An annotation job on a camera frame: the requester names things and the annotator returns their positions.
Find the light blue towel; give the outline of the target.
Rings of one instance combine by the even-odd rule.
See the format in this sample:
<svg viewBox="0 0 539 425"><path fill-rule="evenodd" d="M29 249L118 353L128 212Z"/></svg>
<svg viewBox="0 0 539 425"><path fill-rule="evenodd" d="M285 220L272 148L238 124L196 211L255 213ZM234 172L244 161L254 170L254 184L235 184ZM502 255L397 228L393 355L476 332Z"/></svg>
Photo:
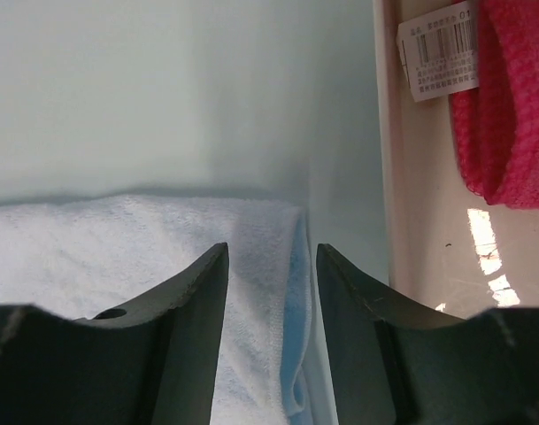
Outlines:
<svg viewBox="0 0 539 425"><path fill-rule="evenodd" d="M309 424L312 320L304 215L282 201L117 196L0 207L0 304L89 317L227 243L214 424Z"/></svg>

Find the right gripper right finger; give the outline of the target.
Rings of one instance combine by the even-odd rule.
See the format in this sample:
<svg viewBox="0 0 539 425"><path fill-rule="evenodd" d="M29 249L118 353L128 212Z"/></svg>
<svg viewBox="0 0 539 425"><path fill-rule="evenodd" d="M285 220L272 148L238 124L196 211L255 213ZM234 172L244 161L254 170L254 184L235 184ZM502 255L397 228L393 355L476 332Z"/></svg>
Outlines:
<svg viewBox="0 0 539 425"><path fill-rule="evenodd" d="M539 424L539 307L463 320L317 250L342 424Z"/></svg>

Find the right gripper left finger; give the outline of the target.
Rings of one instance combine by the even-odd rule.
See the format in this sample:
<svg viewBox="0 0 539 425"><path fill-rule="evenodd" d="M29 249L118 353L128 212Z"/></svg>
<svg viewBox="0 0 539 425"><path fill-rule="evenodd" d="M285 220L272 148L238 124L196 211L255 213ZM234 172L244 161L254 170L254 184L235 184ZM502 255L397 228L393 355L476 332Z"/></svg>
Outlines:
<svg viewBox="0 0 539 425"><path fill-rule="evenodd" d="M0 305L0 424L206 424L228 247L95 318Z"/></svg>

